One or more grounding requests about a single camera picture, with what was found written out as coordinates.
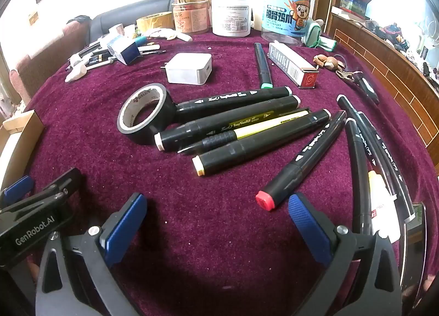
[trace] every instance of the leather sofa backrest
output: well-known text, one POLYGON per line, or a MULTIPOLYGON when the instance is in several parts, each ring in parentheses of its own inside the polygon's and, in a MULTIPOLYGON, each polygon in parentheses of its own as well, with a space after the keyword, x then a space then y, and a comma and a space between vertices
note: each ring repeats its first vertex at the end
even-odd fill
POLYGON ((87 44, 107 34, 114 25, 128 26, 135 24, 143 16, 172 11, 173 2, 174 0, 143 0, 100 14, 91 21, 87 44))

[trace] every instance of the white glue bottle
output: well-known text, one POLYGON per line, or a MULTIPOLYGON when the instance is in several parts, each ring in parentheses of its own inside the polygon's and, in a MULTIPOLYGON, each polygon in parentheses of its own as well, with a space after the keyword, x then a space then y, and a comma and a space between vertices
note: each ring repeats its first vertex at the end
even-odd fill
POLYGON ((401 237, 394 198, 390 196, 381 175, 369 172, 370 205, 372 207, 372 234, 380 231, 382 238, 395 243, 401 237))
POLYGON ((263 39, 301 45, 311 10, 311 0, 265 0, 262 12, 263 39))
POLYGON ((212 0, 212 31, 226 37, 250 34, 251 0, 212 0))

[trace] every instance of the tablecloth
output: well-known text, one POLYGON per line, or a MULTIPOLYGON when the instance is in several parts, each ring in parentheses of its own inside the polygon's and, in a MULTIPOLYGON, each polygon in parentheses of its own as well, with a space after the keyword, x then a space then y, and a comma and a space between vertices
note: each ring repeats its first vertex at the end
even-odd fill
MULTIPOLYGON (((193 42, 160 41, 165 54, 120 62, 65 83, 63 66, 36 93, 35 109, 45 130, 29 173, 39 191, 71 167, 86 177, 70 203, 76 218, 68 233, 103 223, 133 192, 148 198, 148 214, 113 274, 146 315, 287 315, 297 308, 322 268, 312 259, 284 203, 267 212, 255 202, 265 186, 311 135, 240 166, 197 177, 192 159, 155 146, 140 146, 116 126, 119 110, 138 88, 161 83, 174 102, 260 86, 252 31, 245 38, 194 36, 193 42), (160 67, 179 52, 212 54, 213 71, 202 86, 170 84, 160 67)), ((312 62, 321 49, 294 48, 312 62)), ((315 89, 300 90, 271 65, 275 86, 288 85, 312 111, 339 110, 345 94, 366 113, 385 139, 407 182, 413 201, 427 208, 427 270, 438 270, 439 186, 432 161, 408 116, 370 71, 338 46, 352 70, 361 69, 378 93, 376 106, 336 75, 321 70, 315 89)), ((298 188, 336 225, 351 226, 352 183, 345 133, 298 188)))

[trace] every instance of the red lid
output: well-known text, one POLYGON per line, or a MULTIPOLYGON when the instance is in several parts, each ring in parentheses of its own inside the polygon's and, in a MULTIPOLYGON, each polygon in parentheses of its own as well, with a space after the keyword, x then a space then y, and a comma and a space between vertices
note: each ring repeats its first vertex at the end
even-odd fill
POLYGON ((266 211, 271 211, 276 207, 274 205, 273 198, 271 198, 271 196, 264 191, 259 191, 259 193, 256 195, 256 202, 266 211))

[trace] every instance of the cartoon character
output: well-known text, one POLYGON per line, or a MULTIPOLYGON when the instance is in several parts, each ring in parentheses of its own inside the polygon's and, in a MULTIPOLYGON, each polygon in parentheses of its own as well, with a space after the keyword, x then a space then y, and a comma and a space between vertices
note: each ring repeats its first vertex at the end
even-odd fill
POLYGON ((290 15, 293 17, 293 20, 296 21, 294 30, 300 31, 304 29, 309 16, 310 0, 299 0, 296 2, 288 0, 288 4, 286 2, 284 4, 291 10, 290 15))

